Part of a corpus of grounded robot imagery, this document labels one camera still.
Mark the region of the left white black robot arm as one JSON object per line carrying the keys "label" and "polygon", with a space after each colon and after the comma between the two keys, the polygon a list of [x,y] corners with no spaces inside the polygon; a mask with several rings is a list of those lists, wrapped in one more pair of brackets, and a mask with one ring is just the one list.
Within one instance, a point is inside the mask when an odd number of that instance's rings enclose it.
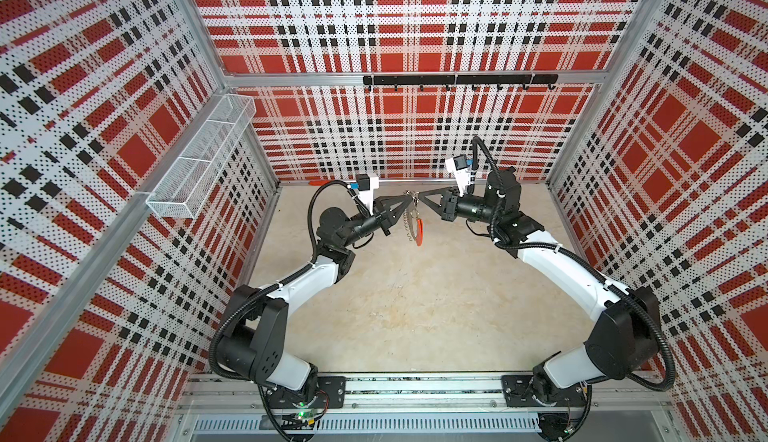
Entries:
{"label": "left white black robot arm", "polygon": [[[314,226],[319,196],[331,187],[342,187],[358,212],[349,216],[339,207],[330,207]],[[251,382],[263,391],[281,389],[297,407],[314,402],[320,393],[318,369],[285,351],[288,321],[304,304],[349,273],[355,243],[377,231],[389,235],[414,204],[408,193],[376,197],[374,191],[371,176],[360,176],[353,183],[334,180],[315,191],[306,212],[309,261],[269,285],[241,286],[232,293],[208,349],[213,373]]]}

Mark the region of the silver keyring with red handle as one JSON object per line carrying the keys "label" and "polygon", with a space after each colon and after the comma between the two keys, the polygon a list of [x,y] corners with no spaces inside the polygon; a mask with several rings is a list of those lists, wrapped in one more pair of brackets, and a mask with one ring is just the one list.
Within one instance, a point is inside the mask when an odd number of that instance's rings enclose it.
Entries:
{"label": "silver keyring with red handle", "polygon": [[421,247],[424,240],[424,224],[418,209],[418,193],[407,190],[405,194],[411,198],[411,203],[405,213],[405,225],[409,240],[414,242],[417,247]]}

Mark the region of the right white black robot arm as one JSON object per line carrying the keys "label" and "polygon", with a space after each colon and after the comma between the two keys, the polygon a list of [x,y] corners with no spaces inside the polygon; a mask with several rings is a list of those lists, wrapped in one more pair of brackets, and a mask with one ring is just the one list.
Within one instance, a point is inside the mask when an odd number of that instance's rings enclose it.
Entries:
{"label": "right white black robot arm", "polygon": [[475,194],[479,158],[489,154],[485,143],[474,137],[469,156],[445,162],[453,185],[420,192],[415,201],[444,221],[462,218],[486,224],[484,238],[543,274],[593,321],[585,342],[533,368],[532,398],[542,406],[553,406],[568,389],[624,379],[652,391],[670,390],[677,372],[653,291],[632,289],[603,274],[526,215],[520,208],[522,187],[514,168],[500,169],[490,160],[484,191]]}

